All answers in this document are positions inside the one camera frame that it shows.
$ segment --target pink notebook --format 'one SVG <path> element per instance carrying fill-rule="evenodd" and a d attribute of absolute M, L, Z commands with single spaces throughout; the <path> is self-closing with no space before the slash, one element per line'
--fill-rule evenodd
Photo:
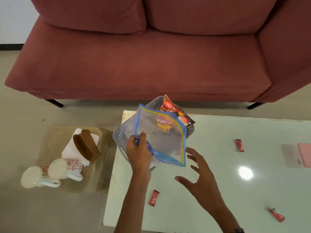
<path fill-rule="evenodd" d="M 311 144 L 298 143 L 298 147 L 304 166 L 311 168 Z"/>

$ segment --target mug handle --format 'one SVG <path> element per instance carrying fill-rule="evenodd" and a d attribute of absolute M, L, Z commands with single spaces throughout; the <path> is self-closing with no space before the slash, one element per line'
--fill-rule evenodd
<path fill-rule="evenodd" d="M 83 176 L 80 173 L 75 173 L 75 175 L 69 173 L 68 177 L 75 181 L 81 181 L 83 179 Z"/>
<path fill-rule="evenodd" d="M 61 184 L 60 180 L 52 180 L 52 179 L 44 180 L 42 183 L 49 187 L 59 187 Z"/>

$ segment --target white mug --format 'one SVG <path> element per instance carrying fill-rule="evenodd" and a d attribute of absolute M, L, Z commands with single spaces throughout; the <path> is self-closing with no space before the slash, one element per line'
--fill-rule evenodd
<path fill-rule="evenodd" d="M 67 179 L 81 181 L 83 176 L 80 174 L 82 164 L 77 159 L 58 158 L 54 160 L 48 170 L 48 175 L 53 180 Z"/>
<path fill-rule="evenodd" d="M 48 177 L 48 166 L 32 166 L 28 168 L 21 177 L 21 185 L 24 188 L 37 186 L 59 187 L 59 180 L 52 180 Z"/>

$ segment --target white wall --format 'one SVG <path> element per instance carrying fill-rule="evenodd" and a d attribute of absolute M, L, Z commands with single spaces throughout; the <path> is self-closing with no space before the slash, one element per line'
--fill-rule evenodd
<path fill-rule="evenodd" d="M 25 43 L 38 15 L 30 0 L 0 0 L 0 44 Z"/>

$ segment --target hand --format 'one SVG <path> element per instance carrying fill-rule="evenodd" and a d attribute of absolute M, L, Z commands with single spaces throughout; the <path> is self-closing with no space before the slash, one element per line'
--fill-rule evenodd
<path fill-rule="evenodd" d="M 148 150 L 146 133 L 140 134 L 139 146 L 136 145 L 135 141 L 135 135 L 132 135 L 126 146 L 126 154 L 132 167 L 133 177 L 146 177 L 150 181 L 151 154 Z"/>
<path fill-rule="evenodd" d="M 191 154 L 188 154 L 187 158 L 195 161 L 199 167 L 190 166 L 200 175 L 199 179 L 196 183 L 192 183 L 181 176 L 176 176 L 175 179 L 183 184 L 196 198 L 199 204 L 214 217 L 220 211 L 226 209 L 215 177 L 202 155 L 189 147 L 186 148 L 186 152 Z"/>

